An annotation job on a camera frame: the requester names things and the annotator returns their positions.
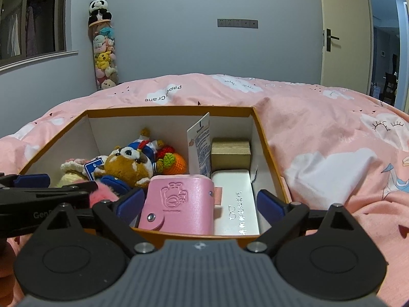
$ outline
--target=pink bedspread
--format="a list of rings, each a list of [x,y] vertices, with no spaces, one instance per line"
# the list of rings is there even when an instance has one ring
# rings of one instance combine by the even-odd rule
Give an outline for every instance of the pink bedspread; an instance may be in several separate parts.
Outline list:
[[[354,91],[200,74],[124,83],[0,139],[0,170],[19,172],[86,109],[198,104],[254,106],[293,199],[345,203],[389,262],[379,296],[392,307],[409,299],[409,116]]]

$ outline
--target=cardboard box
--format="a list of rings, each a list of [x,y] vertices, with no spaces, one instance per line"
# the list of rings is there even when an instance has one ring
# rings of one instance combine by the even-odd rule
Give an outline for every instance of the cardboard box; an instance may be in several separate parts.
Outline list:
[[[73,119],[48,142],[22,169],[21,174],[47,173],[55,184],[62,176],[60,166],[68,158],[94,158],[109,154],[117,145],[134,141],[144,127],[152,137],[163,139],[188,158],[186,131],[206,113],[210,113],[211,139],[248,139],[251,144],[250,175],[254,197],[261,189],[269,190],[288,202],[281,174],[268,147],[263,129],[252,107],[155,106],[93,109]],[[270,228],[258,214],[260,233]],[[166,239],[236,239],[241,247],[255,236],[194,236],[135,229],[160,248]]]
[[[211,171],[250,170],[250,142],[239,139],[214,138],[211,144]]]

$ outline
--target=pink fluffy pom-pom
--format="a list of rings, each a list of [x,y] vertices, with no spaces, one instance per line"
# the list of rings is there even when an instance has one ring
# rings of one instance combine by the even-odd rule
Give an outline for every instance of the pink fluffy pom-pom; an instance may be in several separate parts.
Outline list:
[[[89,207],[93,207],[95,203],[102,200],[110,200],[112,202],[118,200],[118,196],[116,196],[108,186],[98,181],[97,185],[98,189],[89,196]]]

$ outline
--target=blue label tag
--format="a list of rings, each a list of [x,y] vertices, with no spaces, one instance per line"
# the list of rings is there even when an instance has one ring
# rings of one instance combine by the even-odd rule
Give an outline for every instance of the blue label tag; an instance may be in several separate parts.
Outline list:
[[[95,171],[95,169],[97,168],[97,166],[102,165],[104,163],[104,161],[101,158],[97,158],[95,160],[93,160],[92,162],[86,163],[84,165],[85,167],[85,171],[88,174],[89,180],[94,181],[94,176],[93,176],[93,172]]]

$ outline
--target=brown plush dog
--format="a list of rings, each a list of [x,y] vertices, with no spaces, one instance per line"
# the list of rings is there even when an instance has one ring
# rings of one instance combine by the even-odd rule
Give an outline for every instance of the brown plush dog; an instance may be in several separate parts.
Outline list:
[[[156,170],[161,172],[162,169],[163,162],[157,162]],[[153,176],[153,164],[141,150],[117,146],[105,163],[95,169],[94,175],[97,179],[110,175],[124,181],[131,188],[147,188]]]

